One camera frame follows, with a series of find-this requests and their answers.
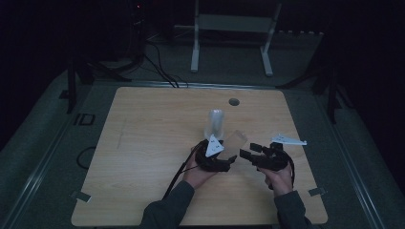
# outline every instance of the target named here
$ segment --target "transparent cup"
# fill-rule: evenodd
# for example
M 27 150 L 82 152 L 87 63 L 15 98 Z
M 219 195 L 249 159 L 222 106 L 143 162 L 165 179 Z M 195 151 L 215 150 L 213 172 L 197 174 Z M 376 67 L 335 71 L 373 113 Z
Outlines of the transparent cup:
M 214 135 L 218 140 L 224 138 L 224 112 L 222 110 L 211 110 L 208 114 L 208 121 L 204 128 L 204 136 L 207 140 Z

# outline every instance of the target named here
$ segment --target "tape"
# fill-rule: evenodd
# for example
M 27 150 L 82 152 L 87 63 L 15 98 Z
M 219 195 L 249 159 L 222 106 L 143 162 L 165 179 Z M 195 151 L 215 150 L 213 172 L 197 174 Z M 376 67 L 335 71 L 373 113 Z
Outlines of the tape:
M 324 188 L 314 188 L 308 191 L 310 196 L 316 196 L 316 195 L 324 195 L 327 193 L 327 191 Z
M 82 192 L 73 191 L 71 193 L 71 198 L 80 199 L 80 200 L 85 201 L 85 202 L 90 202 L 90 199 L 92 199 L 92 196 L 87 195 L 87 194 L 82 193 Z
M 91 126 L 95 122 L 95 119 L 96 116 L 94 114 L 77 114 L 74 126 Z

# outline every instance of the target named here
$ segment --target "wooden table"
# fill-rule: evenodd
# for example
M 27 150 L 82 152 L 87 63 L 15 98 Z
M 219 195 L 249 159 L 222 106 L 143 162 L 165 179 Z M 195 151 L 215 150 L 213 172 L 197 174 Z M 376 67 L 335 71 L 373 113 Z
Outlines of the wooden table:
M 240 105 L 231 106 L 230 98 L 239 99 Z M 224 139 L 236 130 L 245 133 L 244 148 L 250 142 L 268 147 L 278 134 L 299 138 L 278 91 L 120 88 L 81 190 L 92 198 L 77 201 L 72 223 L 138 225 L 143 209 L 163 197 L 190 148 L 203 140 L 211 109 L 224 111 Z M 321 197 L 308 192 L 316 184 L 303 147 L 285 145 L 285 151 L 294 160 L 294 188 L 307 217 L 313 223 L 326 222 Z M 273 195 L 264 180 L 249 161 L 238 157 L 228 173 L 214 176 L 196 191 L 181 225 L 277 223 Z

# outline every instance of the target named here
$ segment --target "sleeve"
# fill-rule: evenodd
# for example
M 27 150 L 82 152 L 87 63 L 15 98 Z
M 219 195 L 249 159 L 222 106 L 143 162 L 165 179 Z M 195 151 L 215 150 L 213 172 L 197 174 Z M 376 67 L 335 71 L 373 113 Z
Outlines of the sleeve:
M 281 228 L 312 228 L 311 222 L 305 217 L 306 209 L 297 191 L 275 198 L 274 203 Z
M 181 181 L 166 199 L 152 202 L 145 208 L 139 228 L 177 228 L 193 196 L 194 188 Z

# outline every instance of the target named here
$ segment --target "person's left hand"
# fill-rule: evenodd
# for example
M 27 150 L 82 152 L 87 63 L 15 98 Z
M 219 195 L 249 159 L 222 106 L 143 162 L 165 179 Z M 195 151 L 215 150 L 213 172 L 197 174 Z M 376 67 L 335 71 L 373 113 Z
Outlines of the person's left hand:
M 188 160 L 187 165 L 185 166 L 187 171 L 185 171 L 182 176 L 182 180 L 189 183 L 194 189 L 200 188 L 207 180 L 218 174 L 216 172 L 206 172 L 202 168 L 197 167 L 196 153 L 197 152 L 194 152 L 193 156 Z

